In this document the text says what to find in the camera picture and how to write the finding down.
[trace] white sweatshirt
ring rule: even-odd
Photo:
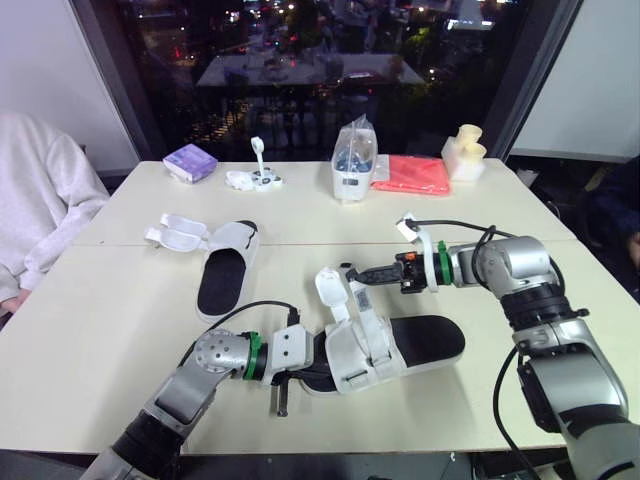
[[[70,137],[0,109],[0,302],[33,290],[108,198]]]

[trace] black insole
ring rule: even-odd
[[[392,318],[391,329],[407,367],[457,357],[464,350],[462,330],[439,315]]]
[[[454,358],[464,351],[462,330],[448,318],[439,315],[392,318],[391,329],[407,367]],[[335,392],[337,389],[324,348],[325,339],[324,332],[316,335],[313,364],[296,372],[295,376],[311,390]]]
[[[236,250],[226,248],[211,253],[200,282],[198,310],[205,315],[229,313],[240,298],[245,270],[244,259]]]

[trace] white table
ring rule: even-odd
[[[384,76],[389,68],[391,54],[340,54],[344,63],[346,76],[350,73],[377,72]],[[264,54],[250,55],[224,55],[214,58],[198,80],[198,87],[226,87],[224,70],[231,68],[244,72],[248,77],[250,86],[304,86],[315,85],[326,81],[326,63],[320,59],[314,59],[312,63],[300,60],[286,60],[283,58],[283,66],[279,75],[281,80],[271,80],[263,73],[264,62],[267,59]],[[424,80],[406,62],[402,62],[402,74],[400,83],[418,85]]]
[[[162,213],[188,216],[216,228],[252,219],[263,245],[325,245],[349,243],[404,244],[395,222],[411,211],[416,218],[464,220],[495,224],[514,234],[541,241],[574,239],[568,230],[499,160],[489,160],[477,184],[452,183],[445,197],[371,190],[357,204],[333,198],[329,162],[270,163],[285,184],[269,193],[240,192],[227,187],[229,170],[255,170],[257,164],[220,163],[195,185],[172,178],[159,162],[142,162],[116,191],[75,245],[144,245],[144,231]],[[456,227],[431,227],[434,241],[472,242],[481,232]]]
[[[180,188],[189,195],[193,191]],[[121,204],[126,193],[103,214]],[[134,218],[145,217],[140,213],[137,206],[131,210]],[[102,229],[106,215],[87,233]],[[640,309],[578,242],[545,243],[563,270],[572,306],[591,310],[590,328],[626,386],[631,419],[640,421]],[[401,251],[398,247],[262,246],[249,281],[250,296],[293,303],[301,308],[303,324],[317,332],[330,314],[315,293],[316,272],[347,260],[360,268],[385,264]],[[200,262],[195,253],[133,243],[68,249],[0,332],[0,448],[97,452],[113,442],[206,328],[194,312]],[[438,294],[402,296],[397,286],[387,286],[372,293],[382,314],[432,313],[453,319],[467,338],[462,359],[453,367],[344,397],[313,397],[294,382],[286,419],[269,413],[269,388],[225,381],[190,437],[189,451],[505,449],[491,416],[493,383],[512,347],[499,303],[480,288],[446,287]],[[258,307],[227,328],[268,334],[284,325],[285,316],[283,309]],[[505,425],[522,447],[562,444],[559,436],[535,426],[513,369],[503,385],[502,405]]]

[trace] green ring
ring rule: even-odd
[[[440,254],[440,270],[442,271],[442,282],[445,285],[451,285],[451,268],[450,259],[447,254],[447,246],[443,240],[438,242],[438,253]]]
[[[256,363],[258,362],[258,351],[262,345],[262,339],[257,332],[249,332],[249,362],[247,363],[247,370],[244,372],[245,380],[253,380],[253,374],[256,370]]]

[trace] glass window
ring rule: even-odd
[[[482,125],[527,0],[117,0],[169,151],[326,160],[366,114],[388,153],[438,155]]]

